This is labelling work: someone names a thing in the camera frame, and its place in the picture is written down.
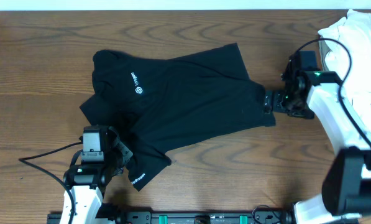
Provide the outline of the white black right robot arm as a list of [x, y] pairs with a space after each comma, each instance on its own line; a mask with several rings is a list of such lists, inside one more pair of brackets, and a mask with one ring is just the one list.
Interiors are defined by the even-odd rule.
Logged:
[[371, 215], [371, 132], [344, 98], [342, 80], [320, 70], [313, 51], [291, 55], [281, 78], [285, 87], [266, 92], [264, 112], [318, 118], [335, 153], [321, 193], [296, 202], [282, 222], [357, 223]]

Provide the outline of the black t-shirt with logo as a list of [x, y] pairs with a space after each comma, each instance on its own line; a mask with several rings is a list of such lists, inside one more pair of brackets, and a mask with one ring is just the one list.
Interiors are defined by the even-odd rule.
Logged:
[[80, 109], [90, 124], [114, 127], [131, 150], [136, 190], [170, 165], [168, 151], [275, 125], [237, 44], [166, 60], [100, 50], [93, 62], [94, 95]]

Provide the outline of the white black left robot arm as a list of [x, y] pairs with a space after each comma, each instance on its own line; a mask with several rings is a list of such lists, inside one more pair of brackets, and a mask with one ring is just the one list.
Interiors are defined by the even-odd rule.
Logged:
[[121, 175], [132, 152], [112, 126], [87, 126], [83, 130], [83, 149], [77, 152], [65, 172], [68, 192], [60, 223], [120, 223], [118, 209], [103, 202], [108, 183]]

